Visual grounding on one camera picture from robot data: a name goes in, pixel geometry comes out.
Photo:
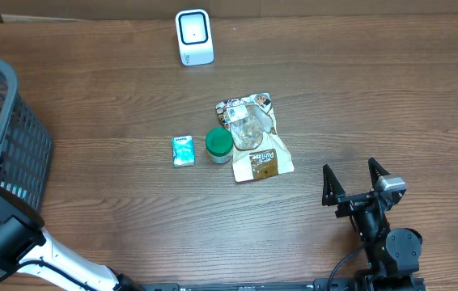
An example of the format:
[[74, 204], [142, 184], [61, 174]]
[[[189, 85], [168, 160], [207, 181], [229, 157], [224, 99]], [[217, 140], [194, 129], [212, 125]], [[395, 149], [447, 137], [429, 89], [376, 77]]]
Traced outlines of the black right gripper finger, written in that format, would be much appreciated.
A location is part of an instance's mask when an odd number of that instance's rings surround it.
[[381, 176], [389, 175], [389, 172], [386, 171], [374, 158], [368, 159], [368, 168], [373, 188], [376, 188], [376, 183]]
[[322, 205], [337, 205], [346, 196], [346, 192], [328, 164], [323, 166], [323, 180]]

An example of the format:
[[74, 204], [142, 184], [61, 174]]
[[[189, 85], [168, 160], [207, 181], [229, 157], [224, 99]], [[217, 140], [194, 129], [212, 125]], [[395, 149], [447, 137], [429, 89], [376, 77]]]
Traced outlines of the brown white snack pouch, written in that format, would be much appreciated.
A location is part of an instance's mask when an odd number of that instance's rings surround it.
[[269, 93], [221, 101], [215, 111], [233, 138], [232, 169], [236, 182], [266, 179], [295, 170], [291, 153], [278, 136]]

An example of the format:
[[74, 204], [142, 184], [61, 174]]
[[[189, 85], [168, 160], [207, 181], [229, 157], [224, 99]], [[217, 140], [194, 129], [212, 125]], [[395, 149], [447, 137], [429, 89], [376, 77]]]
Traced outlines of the green lid jar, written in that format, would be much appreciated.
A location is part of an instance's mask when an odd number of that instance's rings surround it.
[[232, 158], [233, 137], [225, 128], [211, 129], [206, 135], [206, 150], [212, 162], [224, 164]]

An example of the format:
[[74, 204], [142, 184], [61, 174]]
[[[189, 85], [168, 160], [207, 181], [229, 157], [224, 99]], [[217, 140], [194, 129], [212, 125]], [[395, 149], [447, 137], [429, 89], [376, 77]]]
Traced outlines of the teal tissue pack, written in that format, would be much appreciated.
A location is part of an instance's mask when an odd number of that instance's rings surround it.
[[172, 157], [174, 167], [189, 167], [195, 164], [192, 136], [172, 138]]

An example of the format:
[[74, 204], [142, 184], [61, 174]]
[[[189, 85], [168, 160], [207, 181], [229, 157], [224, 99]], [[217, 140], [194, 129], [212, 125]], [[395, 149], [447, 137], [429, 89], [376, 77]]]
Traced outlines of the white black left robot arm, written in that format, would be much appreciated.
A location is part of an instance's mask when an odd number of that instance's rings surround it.
[[59, 243], [41, 215], [0, 186], [0, 283], [20, 272], [65, 290], [141, 290], [122, 273], [84, 259]]

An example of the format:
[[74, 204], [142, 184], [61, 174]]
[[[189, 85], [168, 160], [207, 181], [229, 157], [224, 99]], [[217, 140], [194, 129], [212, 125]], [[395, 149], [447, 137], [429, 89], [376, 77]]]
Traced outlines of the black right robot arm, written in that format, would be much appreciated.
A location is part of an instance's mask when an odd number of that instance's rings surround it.
[[[391, 229], [386, 212], [403, 198], [407, 187], [399, 175], [386, 171], [374, 158], [368, 159], [371, 188], [348, 196], [331, 167], [323, 166], [322, 205], [335, 206], [337, 218], [348, 217], [360, 238], [360, 246], [345, 256], [319, 287], [326, 290], [425, 290], [419, 271], [422, 236], [411, 228]], [[336, 280], [341, 266], [364, 252], [368, 268], [350, 279]]]

